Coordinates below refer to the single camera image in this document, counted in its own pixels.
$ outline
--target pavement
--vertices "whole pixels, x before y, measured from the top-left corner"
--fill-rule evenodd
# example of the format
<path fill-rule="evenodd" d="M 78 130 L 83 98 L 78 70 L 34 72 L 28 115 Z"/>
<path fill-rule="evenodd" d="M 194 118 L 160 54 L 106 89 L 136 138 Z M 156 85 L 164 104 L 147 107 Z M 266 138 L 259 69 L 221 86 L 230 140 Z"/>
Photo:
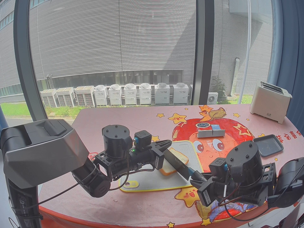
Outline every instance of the pavement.
<path fill-rule="evenodd" d="M 74 122 L 74 119 L 65 119 L 70 125 Z M 7 124 L 9 127 L 18 126 L 26 123 L 32 123 L 33 120 L 29 118 L 8 118 L 6 117 Z"/>

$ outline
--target white box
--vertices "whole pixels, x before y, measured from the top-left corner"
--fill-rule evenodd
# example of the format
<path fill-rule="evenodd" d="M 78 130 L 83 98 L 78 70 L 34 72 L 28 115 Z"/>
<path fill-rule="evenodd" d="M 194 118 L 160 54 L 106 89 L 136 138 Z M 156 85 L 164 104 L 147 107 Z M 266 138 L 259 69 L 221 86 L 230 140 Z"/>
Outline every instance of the white box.
<path fill-rule="evenodd" d="M 109 88 L 111 105 L 121 105 L 121 86 L 118 84 L 111 85 Z"/>
<path fill-rule="evenodd" d="M 60 106 L 74 107 L 76 104 L 73 87 L 59 88 L 56 90 Z"/>
<path fill-rule="evenodd" d="M 173 104 L 188 103 L 189 87 L 184 83 L 173 85 Z"/>
<path fill-rule="evenodd" d="M 139 102 L 140 104 L 151 104 L 151 85 L 142 83 L 139 86 Z"/>
<path fill-rule="evenodd" d="M 170 86 L 166 83 L 159 83 L 155 88 L 155 104 L 169 104 Z"/>
<path fill-rule="evenodd" d="M 76 97 L 79 106 L 94 106 L 93 100 L 94 86 L 78 86 L 75 89 Z"/>
<path fill-rule="evenodd" d="M 56 94 L 56 89 L 45 89 L 41 92 L 41 98 L 45 107 L 58 107 L 59 101 Z"/>
<path fill-rule="evenodd" d="M 258 80 L 250 113 L 256 113 L 282 124 L 291 98 L 291 94 L 286 89 Z"/>
<path fill-rule="evenodd" d="M 134 84 L 126 84 L 124 87 L 126 105 L 137 104 L 136 102 L 136 86 Z"/>
<path fill-rule="evenodd" d="M 98 85 L 94 89 L 96 105 L 107 105 L 107 88 L 104 85 Z"/>

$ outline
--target pole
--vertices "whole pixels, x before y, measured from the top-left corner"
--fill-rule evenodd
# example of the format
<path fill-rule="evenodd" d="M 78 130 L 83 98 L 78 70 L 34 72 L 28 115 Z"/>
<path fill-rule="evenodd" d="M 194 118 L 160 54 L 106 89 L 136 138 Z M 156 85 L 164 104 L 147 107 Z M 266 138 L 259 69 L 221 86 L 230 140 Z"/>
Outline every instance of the pole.
<path fill-rule="evenodd" d="M 247 7 L 248 7 L 248 38 L 247 38 L 247 52 L 246 52 L 246 62 L 245 62 L 245 69 L 242 81 L 241 92 L 239 95 L 238 104 L 241 104 L 243 92 L 245 88 L 246 76 L 247 76 L 247 69 L 248 69 L 248 61 L 249 61 L 249 52 L 250 52 L 250 41 L 251 41 L 251 3 L 250 0 L 247 0 Z"/>

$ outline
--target tray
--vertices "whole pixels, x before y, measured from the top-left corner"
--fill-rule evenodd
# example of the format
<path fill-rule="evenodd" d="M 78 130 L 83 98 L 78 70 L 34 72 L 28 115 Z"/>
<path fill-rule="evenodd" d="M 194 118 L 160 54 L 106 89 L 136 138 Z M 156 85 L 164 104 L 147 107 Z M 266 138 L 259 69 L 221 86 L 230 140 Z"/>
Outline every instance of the tray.
<path fill-rule="evenodd" d="M 281 142 L 274 134 L 253 139 L 259 148 L 260 155 L 266 157 L 284 149 Z"/>

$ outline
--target toaster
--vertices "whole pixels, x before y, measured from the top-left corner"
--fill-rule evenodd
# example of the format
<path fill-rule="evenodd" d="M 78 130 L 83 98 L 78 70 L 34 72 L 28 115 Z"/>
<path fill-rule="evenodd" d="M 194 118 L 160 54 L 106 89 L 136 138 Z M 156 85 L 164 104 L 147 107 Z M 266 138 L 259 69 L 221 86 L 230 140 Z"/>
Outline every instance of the toaster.
<path fill-rule="evenodd" d="M 258 80 L 250 113 L 256 113 L 282 124 L 291 98 L 291 94 L 286 89 Z"/>

